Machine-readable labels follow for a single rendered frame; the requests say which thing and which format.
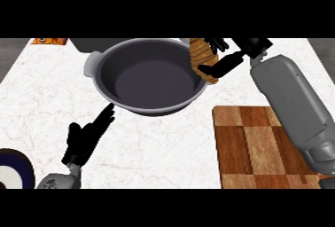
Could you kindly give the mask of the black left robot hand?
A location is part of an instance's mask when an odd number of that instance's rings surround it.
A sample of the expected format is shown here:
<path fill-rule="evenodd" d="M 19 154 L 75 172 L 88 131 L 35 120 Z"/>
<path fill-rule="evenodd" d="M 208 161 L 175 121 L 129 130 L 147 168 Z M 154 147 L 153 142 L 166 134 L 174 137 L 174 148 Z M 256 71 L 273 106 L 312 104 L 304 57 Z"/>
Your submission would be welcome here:
<path fill-rule="evenodd" d="M 82 167 L 95 149 L 100 137 L 103 136 L 110 123 L 113 122 L 113 104 L 101 110 L 97 118 L 84 127 L 72 122 L 67 128 L 66 150 L 62 164 L 75 164 Z"/>

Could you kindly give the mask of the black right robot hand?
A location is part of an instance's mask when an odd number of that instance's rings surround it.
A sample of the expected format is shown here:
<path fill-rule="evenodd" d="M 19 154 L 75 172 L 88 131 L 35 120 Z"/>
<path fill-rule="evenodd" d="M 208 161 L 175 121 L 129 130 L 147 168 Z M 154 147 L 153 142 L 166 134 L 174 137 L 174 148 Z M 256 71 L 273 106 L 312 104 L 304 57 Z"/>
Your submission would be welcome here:
<path fill-rule="evenodd" d="M 273 46 L 267 38 L 233 38 L 239 51 L 225 55 L 212 66 L 197 65 L 197 69 L 212 78 L 221 78 L 243 62 L 243 56 L 255 59 Z"/>

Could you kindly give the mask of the brown croissant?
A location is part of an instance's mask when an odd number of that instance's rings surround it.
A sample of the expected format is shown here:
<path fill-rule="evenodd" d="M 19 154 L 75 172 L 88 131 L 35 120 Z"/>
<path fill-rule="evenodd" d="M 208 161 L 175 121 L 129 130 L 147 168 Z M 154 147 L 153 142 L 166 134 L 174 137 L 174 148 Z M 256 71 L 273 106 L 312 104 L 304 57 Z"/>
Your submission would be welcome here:
<path fill-rule="evenodd" d="M 206 75 L 199 69 L 199 65 L 212 66 L 218 61 L 218 55 L 212 54 L 212 49 L 209 44 L 203 41 L 202 38 L 190 39 L 190 68 L 194 71 L 196 75 L 209 83 L 215 84 L 218 79 L 211 75 Z"/>

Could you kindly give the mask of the grey cooking pot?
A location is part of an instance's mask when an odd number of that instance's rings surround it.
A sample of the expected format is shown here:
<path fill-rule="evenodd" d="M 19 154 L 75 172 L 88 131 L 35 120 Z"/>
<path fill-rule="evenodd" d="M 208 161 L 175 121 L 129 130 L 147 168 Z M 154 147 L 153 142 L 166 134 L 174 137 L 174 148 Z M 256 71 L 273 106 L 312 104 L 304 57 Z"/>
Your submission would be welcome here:
<path fill-rule="evenodd" d="M 143 116 L 178 112 L 208 85 L 190 68 L 188 45 L 169 38 L 134 38 L 91 52 L 84 76 L 101 97 Z"/>

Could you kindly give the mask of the brown wooden cutting board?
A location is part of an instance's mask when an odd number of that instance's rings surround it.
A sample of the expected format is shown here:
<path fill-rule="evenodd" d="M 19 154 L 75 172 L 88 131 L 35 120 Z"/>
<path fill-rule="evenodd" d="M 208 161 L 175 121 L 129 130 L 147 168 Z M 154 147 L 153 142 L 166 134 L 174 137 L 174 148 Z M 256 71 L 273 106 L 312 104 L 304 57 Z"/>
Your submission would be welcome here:
<path fill-rule="evenodd" d="M 317 189 L 311 171 L 267 106 L 215 106 L 214 137 L 221 187 Z"/>

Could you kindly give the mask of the dark blue and white plate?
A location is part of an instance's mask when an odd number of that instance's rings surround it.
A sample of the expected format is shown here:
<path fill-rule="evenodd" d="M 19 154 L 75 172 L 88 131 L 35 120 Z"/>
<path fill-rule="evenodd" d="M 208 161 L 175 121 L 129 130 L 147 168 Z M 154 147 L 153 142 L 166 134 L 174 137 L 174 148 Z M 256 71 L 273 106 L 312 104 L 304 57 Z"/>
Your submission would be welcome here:
<path fill-rule="evenodd" d="M 32 189 L 33 169 L 25 154 L 13 149 L 0 149 L 0 189 Z"/>

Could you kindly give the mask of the dark grey appliance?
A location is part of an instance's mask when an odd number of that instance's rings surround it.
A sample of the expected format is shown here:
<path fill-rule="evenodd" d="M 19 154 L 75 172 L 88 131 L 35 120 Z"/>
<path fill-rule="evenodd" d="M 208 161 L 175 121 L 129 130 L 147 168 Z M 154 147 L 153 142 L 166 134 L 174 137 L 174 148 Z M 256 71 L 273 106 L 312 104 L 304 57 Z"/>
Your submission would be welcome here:
<path fill-rule="evenodd" d="M 103 53 L 112 46 L 121 43 L 132 43 L 134 41 L 146 41 L 149 43 L 153 41 L 168 41 L 190 45 L 188 38 L 70 38 L 76 50 L 82 53 L 91 53 L 94 51 Z"/>

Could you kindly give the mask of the orange box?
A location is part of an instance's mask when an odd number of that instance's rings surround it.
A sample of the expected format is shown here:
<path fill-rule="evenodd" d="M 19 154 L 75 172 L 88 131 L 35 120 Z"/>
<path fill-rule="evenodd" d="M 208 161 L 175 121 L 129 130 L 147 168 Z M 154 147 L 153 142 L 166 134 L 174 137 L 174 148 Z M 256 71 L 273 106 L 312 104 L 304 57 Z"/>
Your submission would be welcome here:
<path fill-rule="evenodd" d="M 35 38 L 31 44 L 54 44 L 64 45 L 67 38 Z"/>

